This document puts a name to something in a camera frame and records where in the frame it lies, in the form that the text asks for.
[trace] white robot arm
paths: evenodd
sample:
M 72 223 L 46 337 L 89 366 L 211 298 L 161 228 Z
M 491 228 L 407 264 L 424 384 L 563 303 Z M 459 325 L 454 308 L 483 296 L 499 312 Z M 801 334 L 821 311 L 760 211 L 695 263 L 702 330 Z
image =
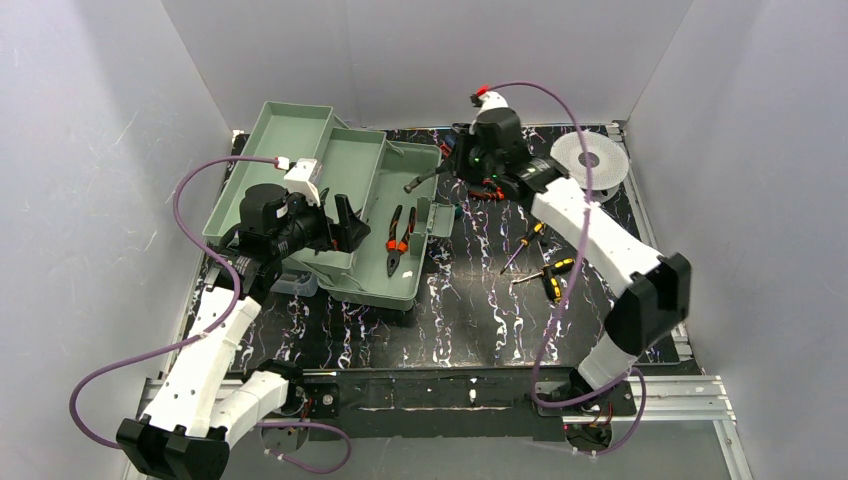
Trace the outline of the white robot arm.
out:
M 617 300 L 598 345 L 570 376 L 568 397 L 600 389 L 686 318 L 691 266 L 680 254 L 663 256 L 634 238 L 596 202 L 587 205 L 559 162 L 531 155 L 521 121 L 501 95 L 484 87 L 471 99 L 477 116 L 471 125 L 453 126 L 455 145 L 441 170 L 486 188 L 478 198 L 519 202 L 575 247 L 591 210 L 585 258 Z
M 141 417 L 124 419 L 118 429 L 118 445 L 141 473 L 161 479 L 220 478 L 230 447 L 272 410 L 300 401 L 292 385 L 301 380 L 302 370 L 269 360 L 215 404 L 239 341 L 282 272 L 282 260 L 303 248 L 351 253 L 370 233 L 344 195 L 335 196 L 340 221 L 325 214 L 327 192 L 319 193 L 314 185 L 319 172 L 315 160 L 301 159 L 286 174 L 286 188 L 260 184 L 245 192 L 240 223 L 217 248 L 239 278 L 213 267 L 189 333 L 205 338 L 183 348 Z M 206 333 L 232 302 L 236 281 L 242 294 L 235 308 Z

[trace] toolbox tray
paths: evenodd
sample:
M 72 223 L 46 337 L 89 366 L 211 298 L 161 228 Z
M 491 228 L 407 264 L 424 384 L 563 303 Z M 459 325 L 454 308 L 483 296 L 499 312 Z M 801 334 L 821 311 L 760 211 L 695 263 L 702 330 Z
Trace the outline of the toolbox tray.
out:
M 318 285 L 339 301 L 409 310 L 418 293 L 421 269 L 430 236 L 449 237 L 453 228 L 453 205 L 434 202 L 438 177 L 426 180 L 411 194 L 403 186 L 421 173 L 439 164 L 441 151 L 432 145 L 393 142 L 396 149 L 384 154 L 377 172 L 372 197 L 377 201 L 364 219 L 371 234 L 357 250 L 356 264 L 349 272 L 318 275 Z M 389 224 L 397 205 L 403 205 L 397 227 L 398 239 L 403 235 L 409 209 L 416 207 L 417 221 L 409 237 L 409 250 L 401 255 L 394 275 L 386 272 Z
M 315 158 L 323 165 L 318 189 L 330 196 L 347 195 L 354 211 L 371 226 L 371 233 L 353 253 L 301 250 L 283 261 L 285 271 L 311 272 L 318 285 L 336 300 L 409 310 L 414 303 L 429 236 L 450 236 L 454 207 L 434 203 L 437 177 L 411 194 L 403 190 L 417 175 L 438 166 L 441 151 L 432 145 L 387 142 L 384 132 L 350 129 L 333 115 L 332 107 L 267 102 L 242 154 Z M 203 235 L 217 244 L 239 220 L 245 191 L 260 183 L 282 185 L 285 172 L 273 165 L 238 162 L 224 187 Z M 386 242 L 395 207 L 403 205 L 404 219 L 417 208 L 409 250 L 390 278 L 386 272 Z M 337 213 L 327 208 L 334 220 Z M 398 229 L 398 238 L 403 228 Z

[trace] pliers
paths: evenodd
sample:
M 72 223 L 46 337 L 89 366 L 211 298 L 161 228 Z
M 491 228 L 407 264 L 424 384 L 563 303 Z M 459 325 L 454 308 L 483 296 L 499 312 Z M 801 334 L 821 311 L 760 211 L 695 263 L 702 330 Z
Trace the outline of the pliers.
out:
M 403 210 L 403 205 L 398 205 L 395 208 L 395 214 L 392 215 L 392 223 L 389 224 L 389 241 L 386 242 L 386 250 L 389 251 L 389 258 L 386 259 L 386 272 L 390 277 L 395 273 L 397 266 L 400 264 L 400 256 L 409 250 L 409 236 L 415 230 L 415 207 L 412 207 L 409 211 L 409 224 L 406 227 L 406 231 L 403 232 L 400 243 L 395 240 L 395 231 L 400 221 L 401 210 Z

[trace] screwdriver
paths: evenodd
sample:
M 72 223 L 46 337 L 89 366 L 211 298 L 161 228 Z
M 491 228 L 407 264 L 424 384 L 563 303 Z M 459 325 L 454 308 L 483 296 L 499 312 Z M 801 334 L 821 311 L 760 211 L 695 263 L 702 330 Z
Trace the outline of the screwdriver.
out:
M 557 280 L 556 276 L 568 273 L 572 267 L 574 267 L 574 259 L 566 258 L 554 263 L 553 265 L 545 265 L 542 267 L 541 271 L 536 272 L 529 277 L 513 280 L 512 284 L 518 285 L 519 283 L 529 282 L 534 278 L 542 278 L 542 284 L 545 286 L 545 295 L 548 296 L 548 300 L 558 302 L 562 299 L 562 289 L 559 286 L 559 280 Z
M 501 269 L 501 273 L 499 275 L 503 275 L 506 269 L 509 268 L 510 265 L 512 265 L 512 262 L 515 261 L 515 257 L 517 257 L 518 254 L 521 253 L 522 250 L 524 250 L 524 247 L 530 245 L 530 242 L 532 242 L 536 239 L 536 237 L 544 233 L 545 224 L 542 222 L 538 222 L 536 225 L 533 226 L 533 228 L 527 230 L 527 233 L 525 233 L 524 236 L 521 237 L 521 245 L 518 246 L 518 249 L 515 250 L 515 253 L 513 253 L 512 256 L 509 257 L 509 260 L 506 261 L 506 265 L 504 265 L 504 268 Z

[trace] gray wall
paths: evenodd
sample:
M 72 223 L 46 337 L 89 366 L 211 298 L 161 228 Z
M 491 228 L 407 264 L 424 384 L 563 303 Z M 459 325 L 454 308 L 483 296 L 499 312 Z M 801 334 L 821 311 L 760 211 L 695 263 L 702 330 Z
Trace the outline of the gray wall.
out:
M 533 80 L 581 121 L 627 118 L 691 0 L 163 0 L 232 128 L 262 102 L 329 104 L 370 127 L 470 120 L 483 83 Z M 563 122 L 511 91 L 529 123 Z
M 845 478 L 848 3 L 696 0 L 628 142 L 758 478 Z
M 4 2 L 0 14 L 0 477 L 114 479 L 68 396 L 86 373 L 170 341 L 199 259 L 170 215 L 229 133 L 159 2 Z M 202 227 L 220 171 L 184 211 Z M 95 381 L 84 418 L 114 438 L 150 361 Z

